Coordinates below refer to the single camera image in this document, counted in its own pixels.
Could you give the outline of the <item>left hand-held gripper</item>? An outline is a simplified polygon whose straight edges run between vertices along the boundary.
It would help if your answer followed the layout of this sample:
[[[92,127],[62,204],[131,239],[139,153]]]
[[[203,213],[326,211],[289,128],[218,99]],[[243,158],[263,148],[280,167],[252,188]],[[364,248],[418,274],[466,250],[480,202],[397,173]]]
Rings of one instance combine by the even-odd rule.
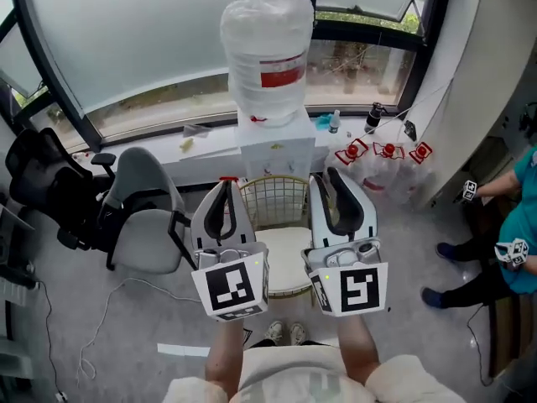
[[[206,194],[190,230],[193,247],[202,249],[195,252],[200,268],[191,275],[207,316],[232,322],[266,312],[269,250],[265,243],[254,242],[248,209],[235,181],[220,181]]]

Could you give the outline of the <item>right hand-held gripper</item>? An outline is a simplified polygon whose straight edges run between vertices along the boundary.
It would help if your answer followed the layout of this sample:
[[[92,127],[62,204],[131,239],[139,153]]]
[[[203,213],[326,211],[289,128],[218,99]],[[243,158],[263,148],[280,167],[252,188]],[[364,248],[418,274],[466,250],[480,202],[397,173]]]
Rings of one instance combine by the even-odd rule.
[[[318,305],[323,314],[332,317],[381,311],[386,302],[388,264],[380,258],[380,240],[372,238],[378,234],[376,207],[341,170],[329,167],[327,176],[332,213],[323,180],[311,175],[308,199],[313,249],[301,252]]]

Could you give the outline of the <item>white cushion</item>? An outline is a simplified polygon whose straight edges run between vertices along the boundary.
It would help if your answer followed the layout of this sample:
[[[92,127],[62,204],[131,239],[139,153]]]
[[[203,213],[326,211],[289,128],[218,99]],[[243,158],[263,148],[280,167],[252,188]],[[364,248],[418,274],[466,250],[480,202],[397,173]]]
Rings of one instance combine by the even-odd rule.
[[[310,278],[301,252],[310,247],[310,230],[303,227],[272,228],[256,232],[268,248],[268,296],[286,298],[307,292]]]

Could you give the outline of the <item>gold wire chair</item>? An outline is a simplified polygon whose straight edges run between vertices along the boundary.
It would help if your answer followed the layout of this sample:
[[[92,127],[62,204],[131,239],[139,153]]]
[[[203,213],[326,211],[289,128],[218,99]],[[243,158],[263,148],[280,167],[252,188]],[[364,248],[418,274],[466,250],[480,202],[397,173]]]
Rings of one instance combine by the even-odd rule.
[[[311,291],[301,251],[311,246],[307,182],[270,175],[240,185],[257,240],[268,247],[268,296],[284,299]]]

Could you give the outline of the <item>person's right forearm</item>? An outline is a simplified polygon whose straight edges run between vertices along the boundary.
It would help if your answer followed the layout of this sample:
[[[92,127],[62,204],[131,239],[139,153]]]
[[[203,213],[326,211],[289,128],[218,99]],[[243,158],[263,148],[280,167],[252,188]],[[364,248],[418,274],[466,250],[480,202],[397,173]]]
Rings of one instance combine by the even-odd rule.
[[[338,317],[337,336],[347,376],[365,385],[381,364],[367,324],[360,316]]]

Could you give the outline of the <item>person's left forearm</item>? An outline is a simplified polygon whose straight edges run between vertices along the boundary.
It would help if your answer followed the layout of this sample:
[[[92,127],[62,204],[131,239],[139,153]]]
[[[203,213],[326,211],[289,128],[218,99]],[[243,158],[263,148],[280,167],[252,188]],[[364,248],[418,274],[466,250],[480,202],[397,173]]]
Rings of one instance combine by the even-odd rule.
[[[243,353],[243,319],[218,322],[206,359],[205,379],[224,390],[228,400],[238,391]]]

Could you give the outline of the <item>grey padded chair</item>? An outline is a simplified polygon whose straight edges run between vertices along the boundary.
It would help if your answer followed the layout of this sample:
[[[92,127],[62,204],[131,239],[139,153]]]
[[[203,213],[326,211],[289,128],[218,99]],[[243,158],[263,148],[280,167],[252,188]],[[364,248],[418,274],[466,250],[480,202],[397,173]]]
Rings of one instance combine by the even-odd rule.
[[[97,219],[96,247],[107,253],[107,268],[166,275],[185,259],[196,270],[185,244],[189,227],[185,203],[160,162],[144,148],[126,149]]]

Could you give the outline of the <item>black mesh office chair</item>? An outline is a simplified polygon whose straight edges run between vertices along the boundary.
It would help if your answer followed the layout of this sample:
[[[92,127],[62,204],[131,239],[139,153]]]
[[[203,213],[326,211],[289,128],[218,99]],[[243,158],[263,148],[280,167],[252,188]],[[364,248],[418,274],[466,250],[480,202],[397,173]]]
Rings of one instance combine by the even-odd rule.
[[[115,161],[114,154],[95,154],[91,163],[106,174],[94,176],[67,153],[53,129],[25,129],[5,159],[12,176],[9,194],[54,220],[59,225],[57,238],[67,248],[106,252],[107,237],[98,217],[115,179]]]

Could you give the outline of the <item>white window sill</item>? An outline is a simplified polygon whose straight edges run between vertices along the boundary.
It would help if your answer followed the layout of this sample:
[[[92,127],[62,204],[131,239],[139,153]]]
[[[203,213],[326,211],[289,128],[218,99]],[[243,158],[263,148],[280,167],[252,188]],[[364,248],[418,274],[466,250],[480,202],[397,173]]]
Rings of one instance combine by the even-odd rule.
[[[364,133],[364,125],[364,118],[343,117],[338,131],[329,133],[328,130],[319,130],[314,123],[310,123],[311,129],[307,133],[315,137],[311,169],[314,172],[323,170],[330,149],[348,144],[357,138],[366,144],[406,144],[410,141],[404,134],[404,123],[400,119],[382,119],[372,135]],[[218,181],[222,176],[244,177],[247,174],[236,131],[236,125],[213,128],[205,138],[194,137],[193,144],[186,151],[181,149],[187,141],[182,133],[107,146],[102,151],[119,156],[130,147],[141,147],[154,155],[177,186],[205,184]]]

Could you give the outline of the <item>white water dispenser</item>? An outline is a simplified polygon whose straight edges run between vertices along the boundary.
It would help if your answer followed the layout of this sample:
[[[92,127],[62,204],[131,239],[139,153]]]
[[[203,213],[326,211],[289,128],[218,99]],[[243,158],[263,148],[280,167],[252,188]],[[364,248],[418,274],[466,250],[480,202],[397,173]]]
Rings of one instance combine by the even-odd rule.
[[[315,127],[304,107],[287,120],[254,122],[237,113],[235,139],[249,180],[271,175],[306,179],[315,149]]]

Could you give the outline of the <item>black thermos bottle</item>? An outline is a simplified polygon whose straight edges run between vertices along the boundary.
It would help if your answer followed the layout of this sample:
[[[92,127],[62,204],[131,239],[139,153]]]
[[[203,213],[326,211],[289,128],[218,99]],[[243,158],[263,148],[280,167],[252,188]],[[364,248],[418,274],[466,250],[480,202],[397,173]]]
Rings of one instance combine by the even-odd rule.
[[[387,115],[388,111],[385,106],[379,102],[374,102],[371,110],[366,118],[364,132],[365,134],[373,134],[377,129],[382,116]]]

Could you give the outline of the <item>person's left shoe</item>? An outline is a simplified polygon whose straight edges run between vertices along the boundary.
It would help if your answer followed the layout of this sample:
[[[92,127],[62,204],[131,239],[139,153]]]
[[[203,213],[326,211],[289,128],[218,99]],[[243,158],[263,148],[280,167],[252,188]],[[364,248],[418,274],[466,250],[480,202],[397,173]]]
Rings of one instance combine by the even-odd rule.
[[[280,340],[284,335],[284,324],[281,321],[272,322],[267,331],[264,334],[264,337],[268,339],[273,345],[278,345]]]

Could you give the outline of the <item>person's black trousers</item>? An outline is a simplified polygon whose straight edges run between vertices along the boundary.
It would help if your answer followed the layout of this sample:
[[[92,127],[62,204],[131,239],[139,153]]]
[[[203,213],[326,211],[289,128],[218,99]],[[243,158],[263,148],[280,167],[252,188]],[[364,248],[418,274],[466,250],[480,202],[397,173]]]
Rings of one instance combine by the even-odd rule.
[[[279,344],[275,342],[274,340],[270,338],[265,338],[255,344],[253,344],[250,349],[252,348],[268,348],[268,347],[276,347]],[[297,346],[325,346],[324,343],[318,343],[312,340],[305,340],[304,342],[297,343]]]

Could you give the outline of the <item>white floor tape strip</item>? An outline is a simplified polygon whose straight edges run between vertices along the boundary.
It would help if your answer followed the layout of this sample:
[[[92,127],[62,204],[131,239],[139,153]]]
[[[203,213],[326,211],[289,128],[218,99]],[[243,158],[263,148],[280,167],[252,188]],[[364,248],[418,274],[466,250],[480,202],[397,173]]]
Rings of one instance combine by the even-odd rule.
[[[162,354],[174,355],[178,357],[206,358],[210,352],[210,349],[208,347],[158,343],[157,351]]]

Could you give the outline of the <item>person's cream shirt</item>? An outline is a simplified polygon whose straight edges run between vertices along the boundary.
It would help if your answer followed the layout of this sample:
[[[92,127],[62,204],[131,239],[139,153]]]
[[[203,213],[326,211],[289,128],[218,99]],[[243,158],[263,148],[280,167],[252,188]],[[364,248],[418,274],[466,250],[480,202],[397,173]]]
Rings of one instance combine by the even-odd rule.
[[[229,398],[204,379],[174,379],[163,403],[466,403],[429,374],[414,355],[380,364],[360,384],[347,376],[338,348],[251,348],[238,392]]]

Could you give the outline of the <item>large clear water bottle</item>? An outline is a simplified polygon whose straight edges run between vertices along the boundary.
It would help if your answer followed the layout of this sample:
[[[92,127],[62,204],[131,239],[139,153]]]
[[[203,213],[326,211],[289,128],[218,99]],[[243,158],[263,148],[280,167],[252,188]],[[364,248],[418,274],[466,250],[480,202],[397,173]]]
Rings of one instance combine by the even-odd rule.
[[[248,120],[283,126],[304,107],[314,17],[311,0],[237,0],[224,9],[228,88]]]

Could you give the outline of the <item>black equipment stand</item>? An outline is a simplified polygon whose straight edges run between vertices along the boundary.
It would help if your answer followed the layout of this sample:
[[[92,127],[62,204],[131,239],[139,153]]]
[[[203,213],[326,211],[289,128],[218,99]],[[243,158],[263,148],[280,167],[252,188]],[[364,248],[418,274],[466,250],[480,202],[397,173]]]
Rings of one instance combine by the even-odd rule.
[[[19,216],[22,210],[23,206],[10,198],[5,204],[0,202],[0,278],[33,290],[39,281],[35,279],[32,262],[22,255],[21,249],[34,227]]]

